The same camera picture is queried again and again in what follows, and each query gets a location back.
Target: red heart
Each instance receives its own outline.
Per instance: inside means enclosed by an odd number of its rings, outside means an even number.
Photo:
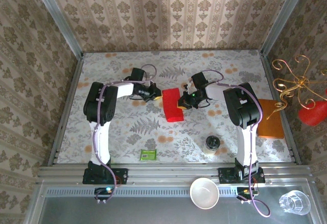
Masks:
[[[308,104],[307,107],[313,107],[313,103]],[[302,108],[298,112],[298,116],[303,123],[316,126],[327,118],[327,101],[316,101],[316,106],[313,109]]]

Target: clear plastic cup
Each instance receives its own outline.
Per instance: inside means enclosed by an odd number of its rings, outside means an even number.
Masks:
[[[284,212],[297,215],[306,215],[310,212],[311,204],[309,198],[301,191],[290,191],[279,199],[279,205]]]

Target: green packet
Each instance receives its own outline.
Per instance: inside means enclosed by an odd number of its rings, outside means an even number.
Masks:
[[[157,150],[148,151],[148,150],[141,150],[141,158],[140,160],[156,160],[157,158]]]

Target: orange sponge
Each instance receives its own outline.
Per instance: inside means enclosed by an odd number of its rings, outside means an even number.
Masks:
[[[180,98],[179,89],[171,88],[162,91],[162,105],[167,122],[184,121],[183,110],[177,108],[177,103]]]

